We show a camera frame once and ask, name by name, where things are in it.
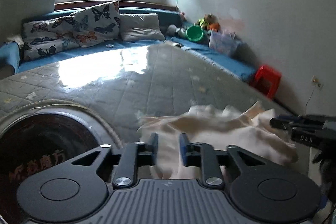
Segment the cream white garment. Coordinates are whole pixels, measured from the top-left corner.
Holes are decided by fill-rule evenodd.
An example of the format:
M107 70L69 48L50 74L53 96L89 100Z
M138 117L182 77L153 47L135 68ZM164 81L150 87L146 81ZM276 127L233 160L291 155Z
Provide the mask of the cream white garment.
M270 125L275 116L275 110L265 110L261 102L243 113L230 105L223 110L195 105L179 116L142 117L137 133L143 142L154 132L158 135L157 163L150 168L154 178L199 178L198 168L183 165L181 133L187 134L192 143L207 143L218 150L236 145L280 165L296 162L297 150L288 134Z

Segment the red plastic stool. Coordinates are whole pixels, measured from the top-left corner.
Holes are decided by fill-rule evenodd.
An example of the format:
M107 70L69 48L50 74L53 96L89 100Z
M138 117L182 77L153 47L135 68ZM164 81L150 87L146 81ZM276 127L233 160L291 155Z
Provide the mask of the red plastic stool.
M262 65L250 82L250 86L269 99L273 99L280 85L282 74L269 65Z

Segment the clear plastic storage box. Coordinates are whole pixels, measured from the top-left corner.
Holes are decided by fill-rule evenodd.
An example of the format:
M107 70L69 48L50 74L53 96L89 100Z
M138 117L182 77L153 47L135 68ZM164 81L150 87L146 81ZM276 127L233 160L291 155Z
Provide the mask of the clear plastic storage box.
M233 57L242 45L243 43L236 38L235 34L210 31L209 48L218 53Z

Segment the round black storage opening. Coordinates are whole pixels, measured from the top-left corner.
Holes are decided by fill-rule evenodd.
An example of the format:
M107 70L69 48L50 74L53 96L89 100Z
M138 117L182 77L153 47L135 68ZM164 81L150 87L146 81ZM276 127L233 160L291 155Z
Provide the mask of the round black storage opening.
M9 125L1 136L1 219L20 223L18 186L28 177L97 147L91 130L61 114L37 114Z

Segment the dark flat item on sofa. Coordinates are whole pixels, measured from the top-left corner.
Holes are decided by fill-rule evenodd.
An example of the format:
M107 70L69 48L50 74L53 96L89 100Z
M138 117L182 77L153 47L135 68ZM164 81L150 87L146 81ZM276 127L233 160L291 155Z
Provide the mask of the dark flat item on sofa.
M183 44L178 43L178 42L172 42L172 41L170 41L170 40L166 40L166 41L165 41L165 44L170 45L170 46L172 46L172 47L178 47L178 48L182 48L182 47L184 47Z

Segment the stuffed plush toy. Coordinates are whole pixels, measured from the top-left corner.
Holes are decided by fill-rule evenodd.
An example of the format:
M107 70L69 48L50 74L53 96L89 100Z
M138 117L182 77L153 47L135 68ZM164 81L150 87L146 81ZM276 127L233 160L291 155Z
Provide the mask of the stuffed plush toy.
M205 14L205 16L195 23L197 26L205 31L216 31L220 30L220 24L217 18L213 14Z

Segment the green plastic bucket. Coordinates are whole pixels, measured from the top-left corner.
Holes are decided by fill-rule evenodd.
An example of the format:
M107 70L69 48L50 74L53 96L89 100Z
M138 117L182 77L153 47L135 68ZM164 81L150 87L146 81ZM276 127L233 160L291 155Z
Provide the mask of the green plastic bucket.
M186 37L191 42L198 43L203 39L203 29L199 25L192 25L186 29Z

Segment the grey stuffed toy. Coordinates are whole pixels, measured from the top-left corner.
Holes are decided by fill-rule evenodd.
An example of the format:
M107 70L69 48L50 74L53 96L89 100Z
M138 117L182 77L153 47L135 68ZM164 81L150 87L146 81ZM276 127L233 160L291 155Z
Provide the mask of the grey stuffed toy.
M167 27L167 36L176 36L185 39L186 30L184 28L178 28L176 25L171 24Z

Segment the grey plain pillow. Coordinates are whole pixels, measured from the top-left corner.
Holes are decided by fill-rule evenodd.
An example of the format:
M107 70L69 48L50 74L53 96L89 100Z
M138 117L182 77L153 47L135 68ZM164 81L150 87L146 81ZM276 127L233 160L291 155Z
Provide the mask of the grey plain pillow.
M120 35L125 42L165 40L158 14L120 14Z

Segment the large butterfly print pillow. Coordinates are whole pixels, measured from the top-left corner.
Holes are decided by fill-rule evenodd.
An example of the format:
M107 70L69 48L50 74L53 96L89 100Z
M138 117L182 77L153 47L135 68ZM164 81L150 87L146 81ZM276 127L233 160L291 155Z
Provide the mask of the large butterfly print pillow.
M119 1L88 7L73 14L72 34L79 46L88 48L120 35Z

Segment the long butterfly print pillow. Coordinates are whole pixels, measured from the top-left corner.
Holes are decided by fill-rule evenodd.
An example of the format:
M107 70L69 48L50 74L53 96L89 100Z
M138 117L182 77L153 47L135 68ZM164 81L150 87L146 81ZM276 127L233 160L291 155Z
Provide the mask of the long butterfly print pillow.
M23 56L31 61L79 47L73 36L73 16L33 21L23 24Z

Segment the blue corner sofa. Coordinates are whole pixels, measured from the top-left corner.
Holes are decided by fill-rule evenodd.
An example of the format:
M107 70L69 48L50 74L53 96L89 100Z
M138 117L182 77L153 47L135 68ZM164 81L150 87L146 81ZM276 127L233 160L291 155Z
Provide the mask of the blue corner sofa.
M164 27L167 27L169 24L177 24L181 26L182 20L179 18L176 12L164 11L164 10L151 10L151 9L138 9L138 8L125 8L121 9L123 13L147 13L147 12L156 12L159 17L159 22L163 24ZM230 71L236 77L241 79L244 82L249 82L254 77L256 69L252 66L242 62L238 58L238 52L236 51L233 57L228 57L224 54L218 53L213 49L210 49L204 42L194 43L186 39L180 39L177 37L167 37L168 40L172 42L178 42L184 45L183 50L191 51L192 53L197 53L201 55L206 60L212 60L217 63L219 66ZM41 57L33 61L24 61L23 52L19 49L15 42L4 44L1 46L1 78L11 76L15 73L20 73L41 67L43 65L55 63L58 61L63 61L66 59L85 56L92 53L105 52L120 50L126 48L135 48L135 47L144 47L158 44L159 41L154 40L139 40L135 42L123 42L121 40L111 40L100 43L96 46L89 48L73 48L71 50L63 51L56 53L52 56ZM107 48L105 45L114 44L113 48Z

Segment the wall power socket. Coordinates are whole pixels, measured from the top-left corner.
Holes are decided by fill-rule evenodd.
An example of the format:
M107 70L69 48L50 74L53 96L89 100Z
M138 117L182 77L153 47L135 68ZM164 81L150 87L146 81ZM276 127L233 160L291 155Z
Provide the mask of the wall power socket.
M320 82L320 80L316 76L313 76L311 78L311 84L318 87L319 89L323 87L323 84Z

